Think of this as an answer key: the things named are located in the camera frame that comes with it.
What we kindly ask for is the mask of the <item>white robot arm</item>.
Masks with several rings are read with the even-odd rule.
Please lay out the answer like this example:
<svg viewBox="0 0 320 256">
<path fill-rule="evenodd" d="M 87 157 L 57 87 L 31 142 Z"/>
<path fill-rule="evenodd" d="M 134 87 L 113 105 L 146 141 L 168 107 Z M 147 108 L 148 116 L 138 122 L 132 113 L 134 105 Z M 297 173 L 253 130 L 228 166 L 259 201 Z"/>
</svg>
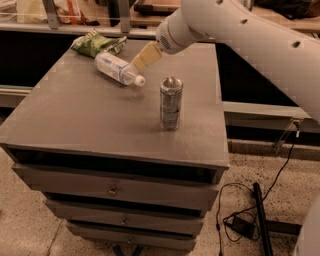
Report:
<svg viewBox="0 0 320 256">
<path fill-rule="evenodd" d="M 209 38 L 229 46 L 320 121 L 320 42 L 253 14 L 239 0 L 181 0 L 155 38 L 168 54 Z"/>
</svg>

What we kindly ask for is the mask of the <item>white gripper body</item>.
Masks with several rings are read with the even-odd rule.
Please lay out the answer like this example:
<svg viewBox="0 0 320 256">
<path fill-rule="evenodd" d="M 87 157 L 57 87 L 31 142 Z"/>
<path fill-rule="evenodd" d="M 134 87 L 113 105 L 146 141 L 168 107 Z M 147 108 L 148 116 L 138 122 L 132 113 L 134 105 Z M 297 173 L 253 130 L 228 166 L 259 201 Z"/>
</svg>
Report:
<svg viewBox="0 0 320 256">
<path fill-rule="evenodd" d="M 158 26 L 156 42 L 168 54 L 176 54 L 190 45 L 205 40 L 208 36 L 204 28 L 207 13 L 190 8 L 179 8 Z"/>
</svg>

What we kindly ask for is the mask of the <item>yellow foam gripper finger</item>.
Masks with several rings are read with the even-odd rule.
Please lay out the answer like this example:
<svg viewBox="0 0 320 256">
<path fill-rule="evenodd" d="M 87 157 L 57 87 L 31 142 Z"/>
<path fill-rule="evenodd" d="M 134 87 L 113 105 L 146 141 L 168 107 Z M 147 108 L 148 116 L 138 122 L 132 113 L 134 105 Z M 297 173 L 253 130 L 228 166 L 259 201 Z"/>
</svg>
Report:
<svg viewBox="0 0 320 256">
<path fill-rule="evenodd" d="M 131 61 L 131 64 L 139 71 L 160 60 L 162 50 L 157 42 L 149 42 Z"/>
</svg>

